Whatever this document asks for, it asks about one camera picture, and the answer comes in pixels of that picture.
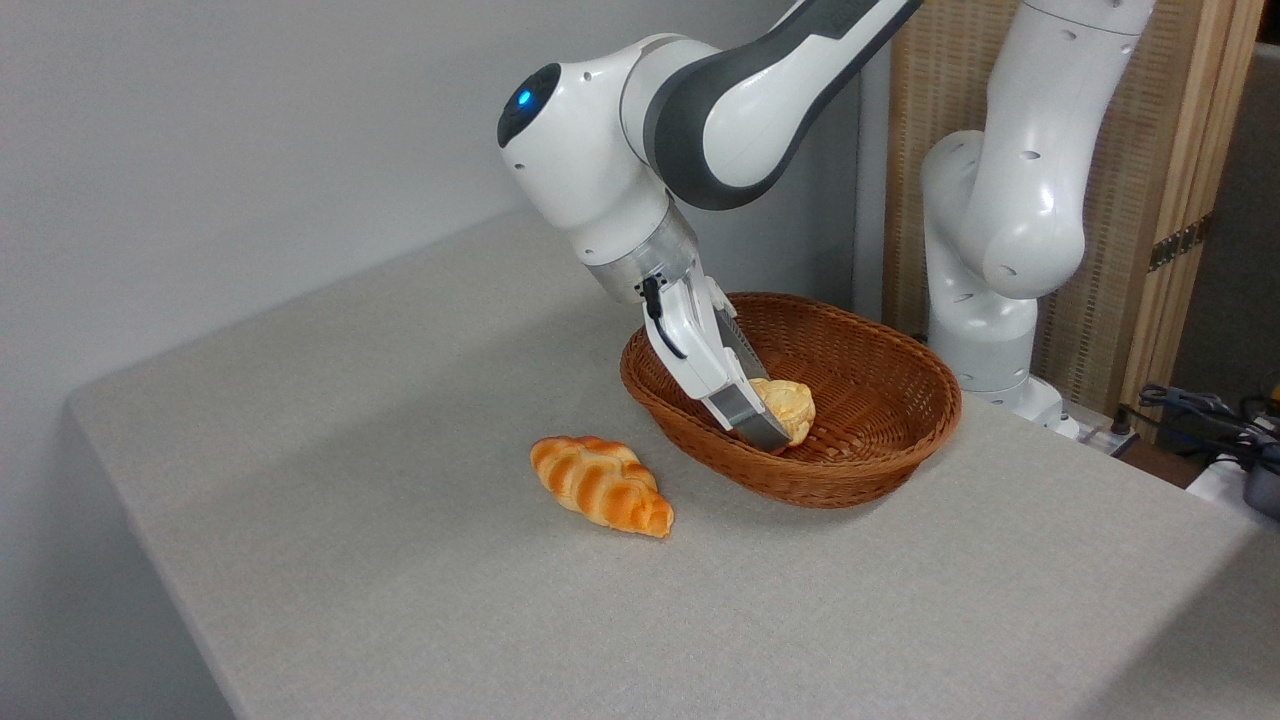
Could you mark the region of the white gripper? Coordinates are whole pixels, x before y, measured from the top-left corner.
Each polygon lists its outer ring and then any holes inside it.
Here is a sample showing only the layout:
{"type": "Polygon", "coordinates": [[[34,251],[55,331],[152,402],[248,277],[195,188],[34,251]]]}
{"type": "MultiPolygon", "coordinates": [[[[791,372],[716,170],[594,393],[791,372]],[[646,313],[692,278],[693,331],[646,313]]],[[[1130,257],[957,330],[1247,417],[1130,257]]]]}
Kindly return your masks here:
{"type": "Polygon", "coordinates": [[[686,396],[751,447],[785,450],[790,433],[749,384],[771,374],[716,281],[703,272],[677,281],[657,274],[640,283],[640,296],[649,345],[686,396]]]}

